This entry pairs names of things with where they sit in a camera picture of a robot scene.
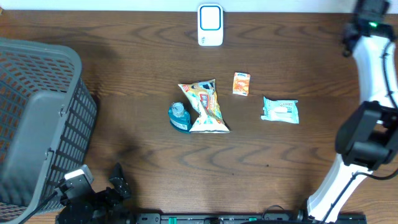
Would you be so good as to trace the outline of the blue clear plastic bottle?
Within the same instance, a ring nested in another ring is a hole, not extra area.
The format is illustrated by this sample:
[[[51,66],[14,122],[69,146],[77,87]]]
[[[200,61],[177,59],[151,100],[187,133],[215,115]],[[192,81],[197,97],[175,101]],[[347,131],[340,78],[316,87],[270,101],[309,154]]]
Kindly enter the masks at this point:
[[[190,113],[184,108],[183,103],[172,103],[168,110],[168,116],[174,129],[190,134],[192,128]]]

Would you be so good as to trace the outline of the green wet wipes pack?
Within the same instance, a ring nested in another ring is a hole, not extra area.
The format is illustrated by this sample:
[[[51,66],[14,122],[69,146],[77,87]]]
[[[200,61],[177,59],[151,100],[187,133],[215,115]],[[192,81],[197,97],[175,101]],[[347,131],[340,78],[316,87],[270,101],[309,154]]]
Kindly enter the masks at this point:
[[[266,97],[263,100],[264,114],[261,115],[262,120],[299,124],[297,100],[270,100]]]

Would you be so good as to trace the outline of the yellow snack bag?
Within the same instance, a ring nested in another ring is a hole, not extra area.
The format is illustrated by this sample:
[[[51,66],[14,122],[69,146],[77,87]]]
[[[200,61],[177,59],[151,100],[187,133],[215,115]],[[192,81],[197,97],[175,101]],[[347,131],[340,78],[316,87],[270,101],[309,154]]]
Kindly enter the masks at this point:
[[[218,103],[216,80],[191,84],[178,84],[188,98],[198,118],[192,124],[191,133],[229,133]]]

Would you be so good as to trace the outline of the orange tissue pack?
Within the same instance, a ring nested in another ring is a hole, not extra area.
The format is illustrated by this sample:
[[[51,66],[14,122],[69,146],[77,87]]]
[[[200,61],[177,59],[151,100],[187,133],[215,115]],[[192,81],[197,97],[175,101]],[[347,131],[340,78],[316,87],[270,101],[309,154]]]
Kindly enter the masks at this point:
[[[235,72],[233,80],[233,94],[248,96],[251,75],[248,73]]]

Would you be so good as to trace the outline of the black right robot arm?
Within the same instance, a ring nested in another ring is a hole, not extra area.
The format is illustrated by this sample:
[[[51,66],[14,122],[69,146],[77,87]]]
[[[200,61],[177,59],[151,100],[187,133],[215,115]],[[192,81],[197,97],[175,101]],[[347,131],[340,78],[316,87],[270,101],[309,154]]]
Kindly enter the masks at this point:
[[[335,139],[336,157],[324,181],[307,199],[307,219],[334,223],[356,187],[366,178],[389,180],[374,171],[397,155],[396,36],[392,26],[355,19],[344,30],[344,55],[355,59],[360,105]]]

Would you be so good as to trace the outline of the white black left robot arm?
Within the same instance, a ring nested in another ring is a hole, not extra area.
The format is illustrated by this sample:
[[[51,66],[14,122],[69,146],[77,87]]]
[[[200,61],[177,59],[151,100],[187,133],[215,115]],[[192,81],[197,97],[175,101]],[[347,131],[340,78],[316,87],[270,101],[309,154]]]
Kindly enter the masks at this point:
[[[82,165],[64,175],[56,188],[64,206],[56,216],[58,224],[128,224],[137,218],[124,206],[132,192],[121,164],[117,163],[109,181],[113,187],[95,192],[91,186],[94,177],[87,165]]]

